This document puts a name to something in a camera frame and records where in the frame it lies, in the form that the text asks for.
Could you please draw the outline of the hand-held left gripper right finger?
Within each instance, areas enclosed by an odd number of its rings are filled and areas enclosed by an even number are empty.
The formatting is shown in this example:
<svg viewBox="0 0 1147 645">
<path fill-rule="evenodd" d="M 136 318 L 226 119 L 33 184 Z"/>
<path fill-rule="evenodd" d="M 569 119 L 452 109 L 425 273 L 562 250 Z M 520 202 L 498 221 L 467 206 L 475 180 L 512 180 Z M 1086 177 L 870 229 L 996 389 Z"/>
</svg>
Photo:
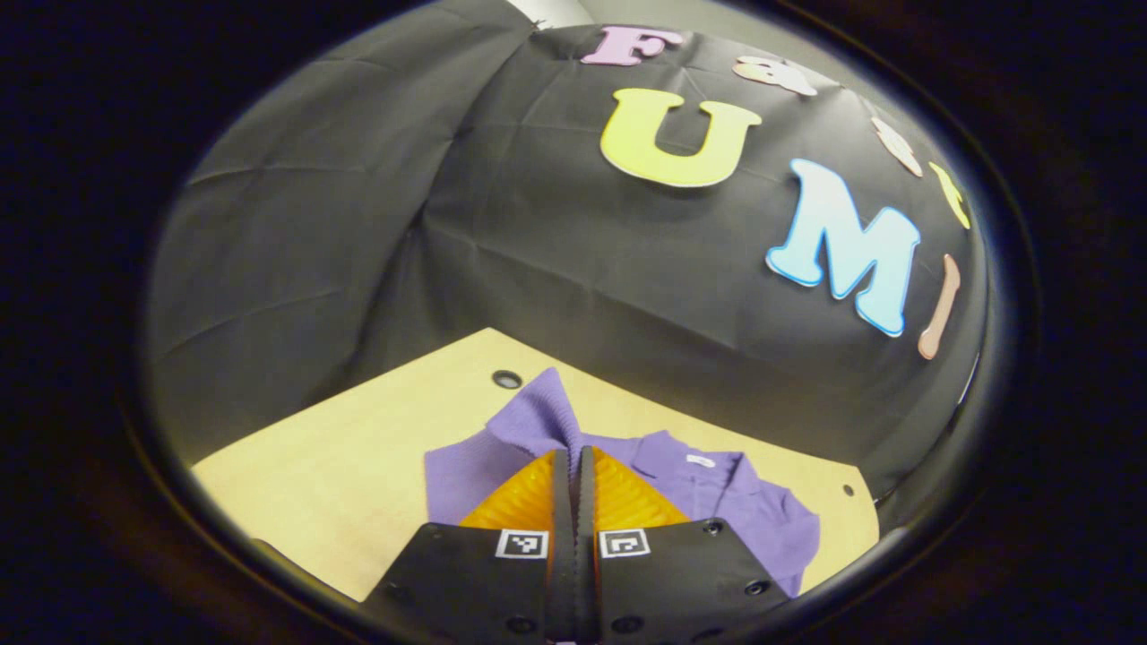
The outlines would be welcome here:
<svg viewBox="0 0 1147 645">
<path fill-rule="evenodd" d="M 788 601 L 728 521 L 693 521 L 596 446 L 582 450 L 574 640 L 725 644 Z"/>
</svg>

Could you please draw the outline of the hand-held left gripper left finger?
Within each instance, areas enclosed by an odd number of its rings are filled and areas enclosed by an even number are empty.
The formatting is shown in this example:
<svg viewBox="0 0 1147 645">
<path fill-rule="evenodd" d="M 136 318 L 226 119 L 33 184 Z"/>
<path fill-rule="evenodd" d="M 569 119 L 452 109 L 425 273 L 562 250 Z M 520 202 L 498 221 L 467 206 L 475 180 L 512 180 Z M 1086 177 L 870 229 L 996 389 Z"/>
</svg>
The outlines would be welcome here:
<svg viewBox="0 0 1147 645">
<path fill-rule="evenodd" d="M 418 528 L 362 608 L 414 644 L 551 644 L 574 632 L 569 454 L 508 477 L 458 524 Z"/>
</svg>

